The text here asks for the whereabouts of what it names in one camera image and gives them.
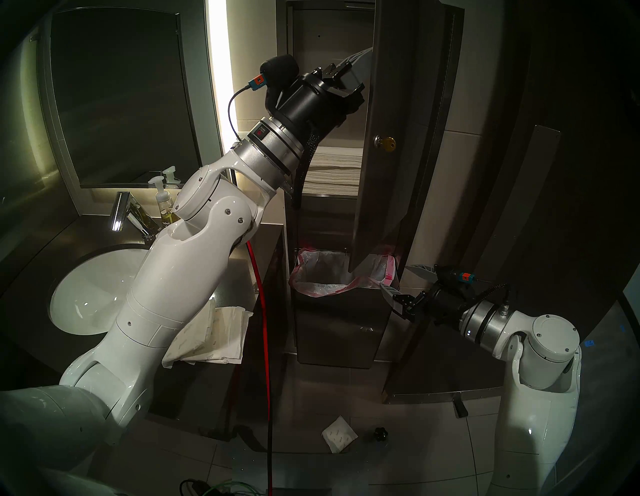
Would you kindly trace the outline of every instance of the faucet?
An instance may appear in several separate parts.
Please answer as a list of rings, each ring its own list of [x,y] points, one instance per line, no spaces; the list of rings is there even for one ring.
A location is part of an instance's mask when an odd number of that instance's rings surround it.
[[[129,219],[142,233],[145,244],[153,244],[156,234],[160,232],[158,224],[147,214],[130,191],[118,191],[109,217],[109,228],[112,231],[121,231],[125,218]]]

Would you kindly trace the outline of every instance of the lock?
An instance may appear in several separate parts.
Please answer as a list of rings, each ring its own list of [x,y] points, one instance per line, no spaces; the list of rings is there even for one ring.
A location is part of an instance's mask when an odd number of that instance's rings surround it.
[[[380,136],[376,136],[373,139],[373,145],[376,148],[382,147],[385,152],[392,152],[396,149],[396,141],[390,136],[387,138],[380,138]]]

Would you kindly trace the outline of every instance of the white sink basin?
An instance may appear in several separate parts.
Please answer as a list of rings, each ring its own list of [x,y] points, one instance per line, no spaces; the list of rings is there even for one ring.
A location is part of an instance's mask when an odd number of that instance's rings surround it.
[[[51,297],[51,321],[69,334],[107,332],[127,297],[147,250],[102,253],[73,269]]]

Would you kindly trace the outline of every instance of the green cable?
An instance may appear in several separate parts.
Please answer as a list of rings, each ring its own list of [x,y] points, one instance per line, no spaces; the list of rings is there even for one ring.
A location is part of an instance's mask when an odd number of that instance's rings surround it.
[[[258,493],[249,484],[246,484],[246,483],[240,482],[240,481],[231,481],[231,480],[221,482],[220,484],[216,484],[215,486],[207,489],[202,496],[206,496],[209,492],[213,491],[214,489],[218,489],[218,488],[221,488],[221,487],[224,487],[224,486],[242,486],[242,487],[245,487],[245,488],[249,489],[253,493],[253,496],[260,496],[260,493]]]

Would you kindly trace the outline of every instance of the soap dispenser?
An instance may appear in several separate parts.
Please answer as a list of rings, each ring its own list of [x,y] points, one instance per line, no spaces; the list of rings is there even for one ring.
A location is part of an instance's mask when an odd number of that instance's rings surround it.
[[[169,224],[176,222],[179,217],[173,213],[173,200],[169,192],[164,189],[163,179],[164,177],[157,175],[149,180],[149,184],[156,185],[158,190],[156,202],[158,202],[158,208],[160,209],[160,220],[162,221],[162,227],[167,227]]]
[[[180,184],[180,179],[173,175],[175,173],[175,165],[172,165],[169,169],[164,169],[162,173],[166,176],[167,184]]]

